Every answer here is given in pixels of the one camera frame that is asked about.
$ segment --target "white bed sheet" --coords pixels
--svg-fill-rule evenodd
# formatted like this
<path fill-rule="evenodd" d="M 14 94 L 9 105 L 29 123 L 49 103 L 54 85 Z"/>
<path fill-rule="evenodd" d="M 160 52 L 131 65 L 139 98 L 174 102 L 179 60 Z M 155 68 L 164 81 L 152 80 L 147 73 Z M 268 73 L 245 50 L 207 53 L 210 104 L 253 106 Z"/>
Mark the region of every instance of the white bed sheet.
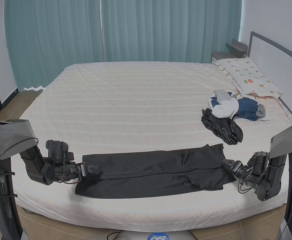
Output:
<path fill-rule="evenodd" d="M 45 142 L 69 144 L 82 155 L 176 150 L 222 143 L 201 122 L 201 109 L 214 89 L 236 88 L 214 64 L 103 62 L 67 67 L 21 116 L 29 119 L 39 148 Z M 273 135 L 292 125 L 274 98 L 259 99 L 270 123 L 236 118 L 244 140 L 224 143 L 228 159 L 246 163 L 268 151 Z M 136 199 L 94 199 L 75 195 L 75 186 L 31 181 L 20 156 L 12 157 L 18 205 L 47 217 L 88 227 L 165 232 L 233 222 L 281 206 L 287 199 L 288 169 L 280 193 L 265 202 L 253 191 L 239 194 L 237 182 L 224 190 Z"/>

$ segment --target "fitted sheet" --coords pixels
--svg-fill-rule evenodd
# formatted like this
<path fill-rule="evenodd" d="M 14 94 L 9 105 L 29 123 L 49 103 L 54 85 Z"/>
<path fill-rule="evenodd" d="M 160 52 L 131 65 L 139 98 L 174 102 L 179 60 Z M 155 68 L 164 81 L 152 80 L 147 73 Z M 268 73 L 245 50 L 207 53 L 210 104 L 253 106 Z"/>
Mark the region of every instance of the fitted sheet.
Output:
<path fill-rule="evenodd" d="M 21 116 L 28 119 L 43 156 L 45 142 L 69 144 L 75 161 L 100 153 L 177 150 L 223 143 L 201 122 L 213 90 L 236 92 L 214 64 L 101 62 L 71 65 Z M 273 135 L 292 125 L 279 102 L 260 98 L 270 123 L 235 118 L 242 143 L 224 143 L 227 159 L 246 163 L 256 151 L 269 151 Z M 30 180 L 20 156 L 12 157 L 16 203 L 47 217 L 88 227 L 145 232 L 205 228 L 233 222 L 281 206 L 287 199 L 288 168 L 280 193 L 265 202 L 253 191 L 240 194 L 237 182 L 223 190 L 133 199 L 75 195 L 75 186 L 45 186 Z"/>

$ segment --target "black trousers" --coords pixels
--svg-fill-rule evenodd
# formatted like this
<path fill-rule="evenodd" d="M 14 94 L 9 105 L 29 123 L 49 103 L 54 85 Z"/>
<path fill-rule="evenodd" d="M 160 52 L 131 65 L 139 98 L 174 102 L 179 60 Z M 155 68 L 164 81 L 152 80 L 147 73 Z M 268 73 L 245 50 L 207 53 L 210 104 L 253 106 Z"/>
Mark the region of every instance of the black trousers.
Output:
<path fill-rule="evenodd" d="M 83 162 L 100 167 L 76 186 L 91 198 L 146 198 L 200 190 L 221 190 L 235 180 L 223 144 L 171 151 L 89 154 Z"/>

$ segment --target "folded black clothing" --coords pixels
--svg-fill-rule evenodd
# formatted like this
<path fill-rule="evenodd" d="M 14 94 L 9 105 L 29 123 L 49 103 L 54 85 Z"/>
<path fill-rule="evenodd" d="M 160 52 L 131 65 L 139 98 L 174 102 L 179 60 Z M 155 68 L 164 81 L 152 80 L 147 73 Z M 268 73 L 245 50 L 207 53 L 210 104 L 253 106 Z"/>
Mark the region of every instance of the folded black clothing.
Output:
<path fill-rule="evenodd" d="M 100 174 L 83 178 L 77 195 L 91 198 L 147 198 L 200 190 L 221 190 L 235 180 L 223 144 L 171 151 L 90 154 L 83 162 L 100 167 Z"/>
<path fill-rule="evenodd" d="M 243 140 L 242 129 L 230 118 L 217 118 L 212 114 L 212 110 L 202 109 L 202 122 L 204 126 L 211 130 L 217 137 L 223 139 L 228 145 L 236 145 Z"/>

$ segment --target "white headboard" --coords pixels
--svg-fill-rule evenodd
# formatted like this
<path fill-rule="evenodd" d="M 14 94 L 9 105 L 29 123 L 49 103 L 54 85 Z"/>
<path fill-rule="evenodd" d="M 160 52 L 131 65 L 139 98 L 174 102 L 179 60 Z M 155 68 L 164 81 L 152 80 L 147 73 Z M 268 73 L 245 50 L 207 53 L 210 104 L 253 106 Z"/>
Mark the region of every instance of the white headboard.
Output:
<path fill-rule="evenodd" d="M 292 52 L 251 32 L 247 55 L 283 93 L 280 100 L 292 113 Z"/>

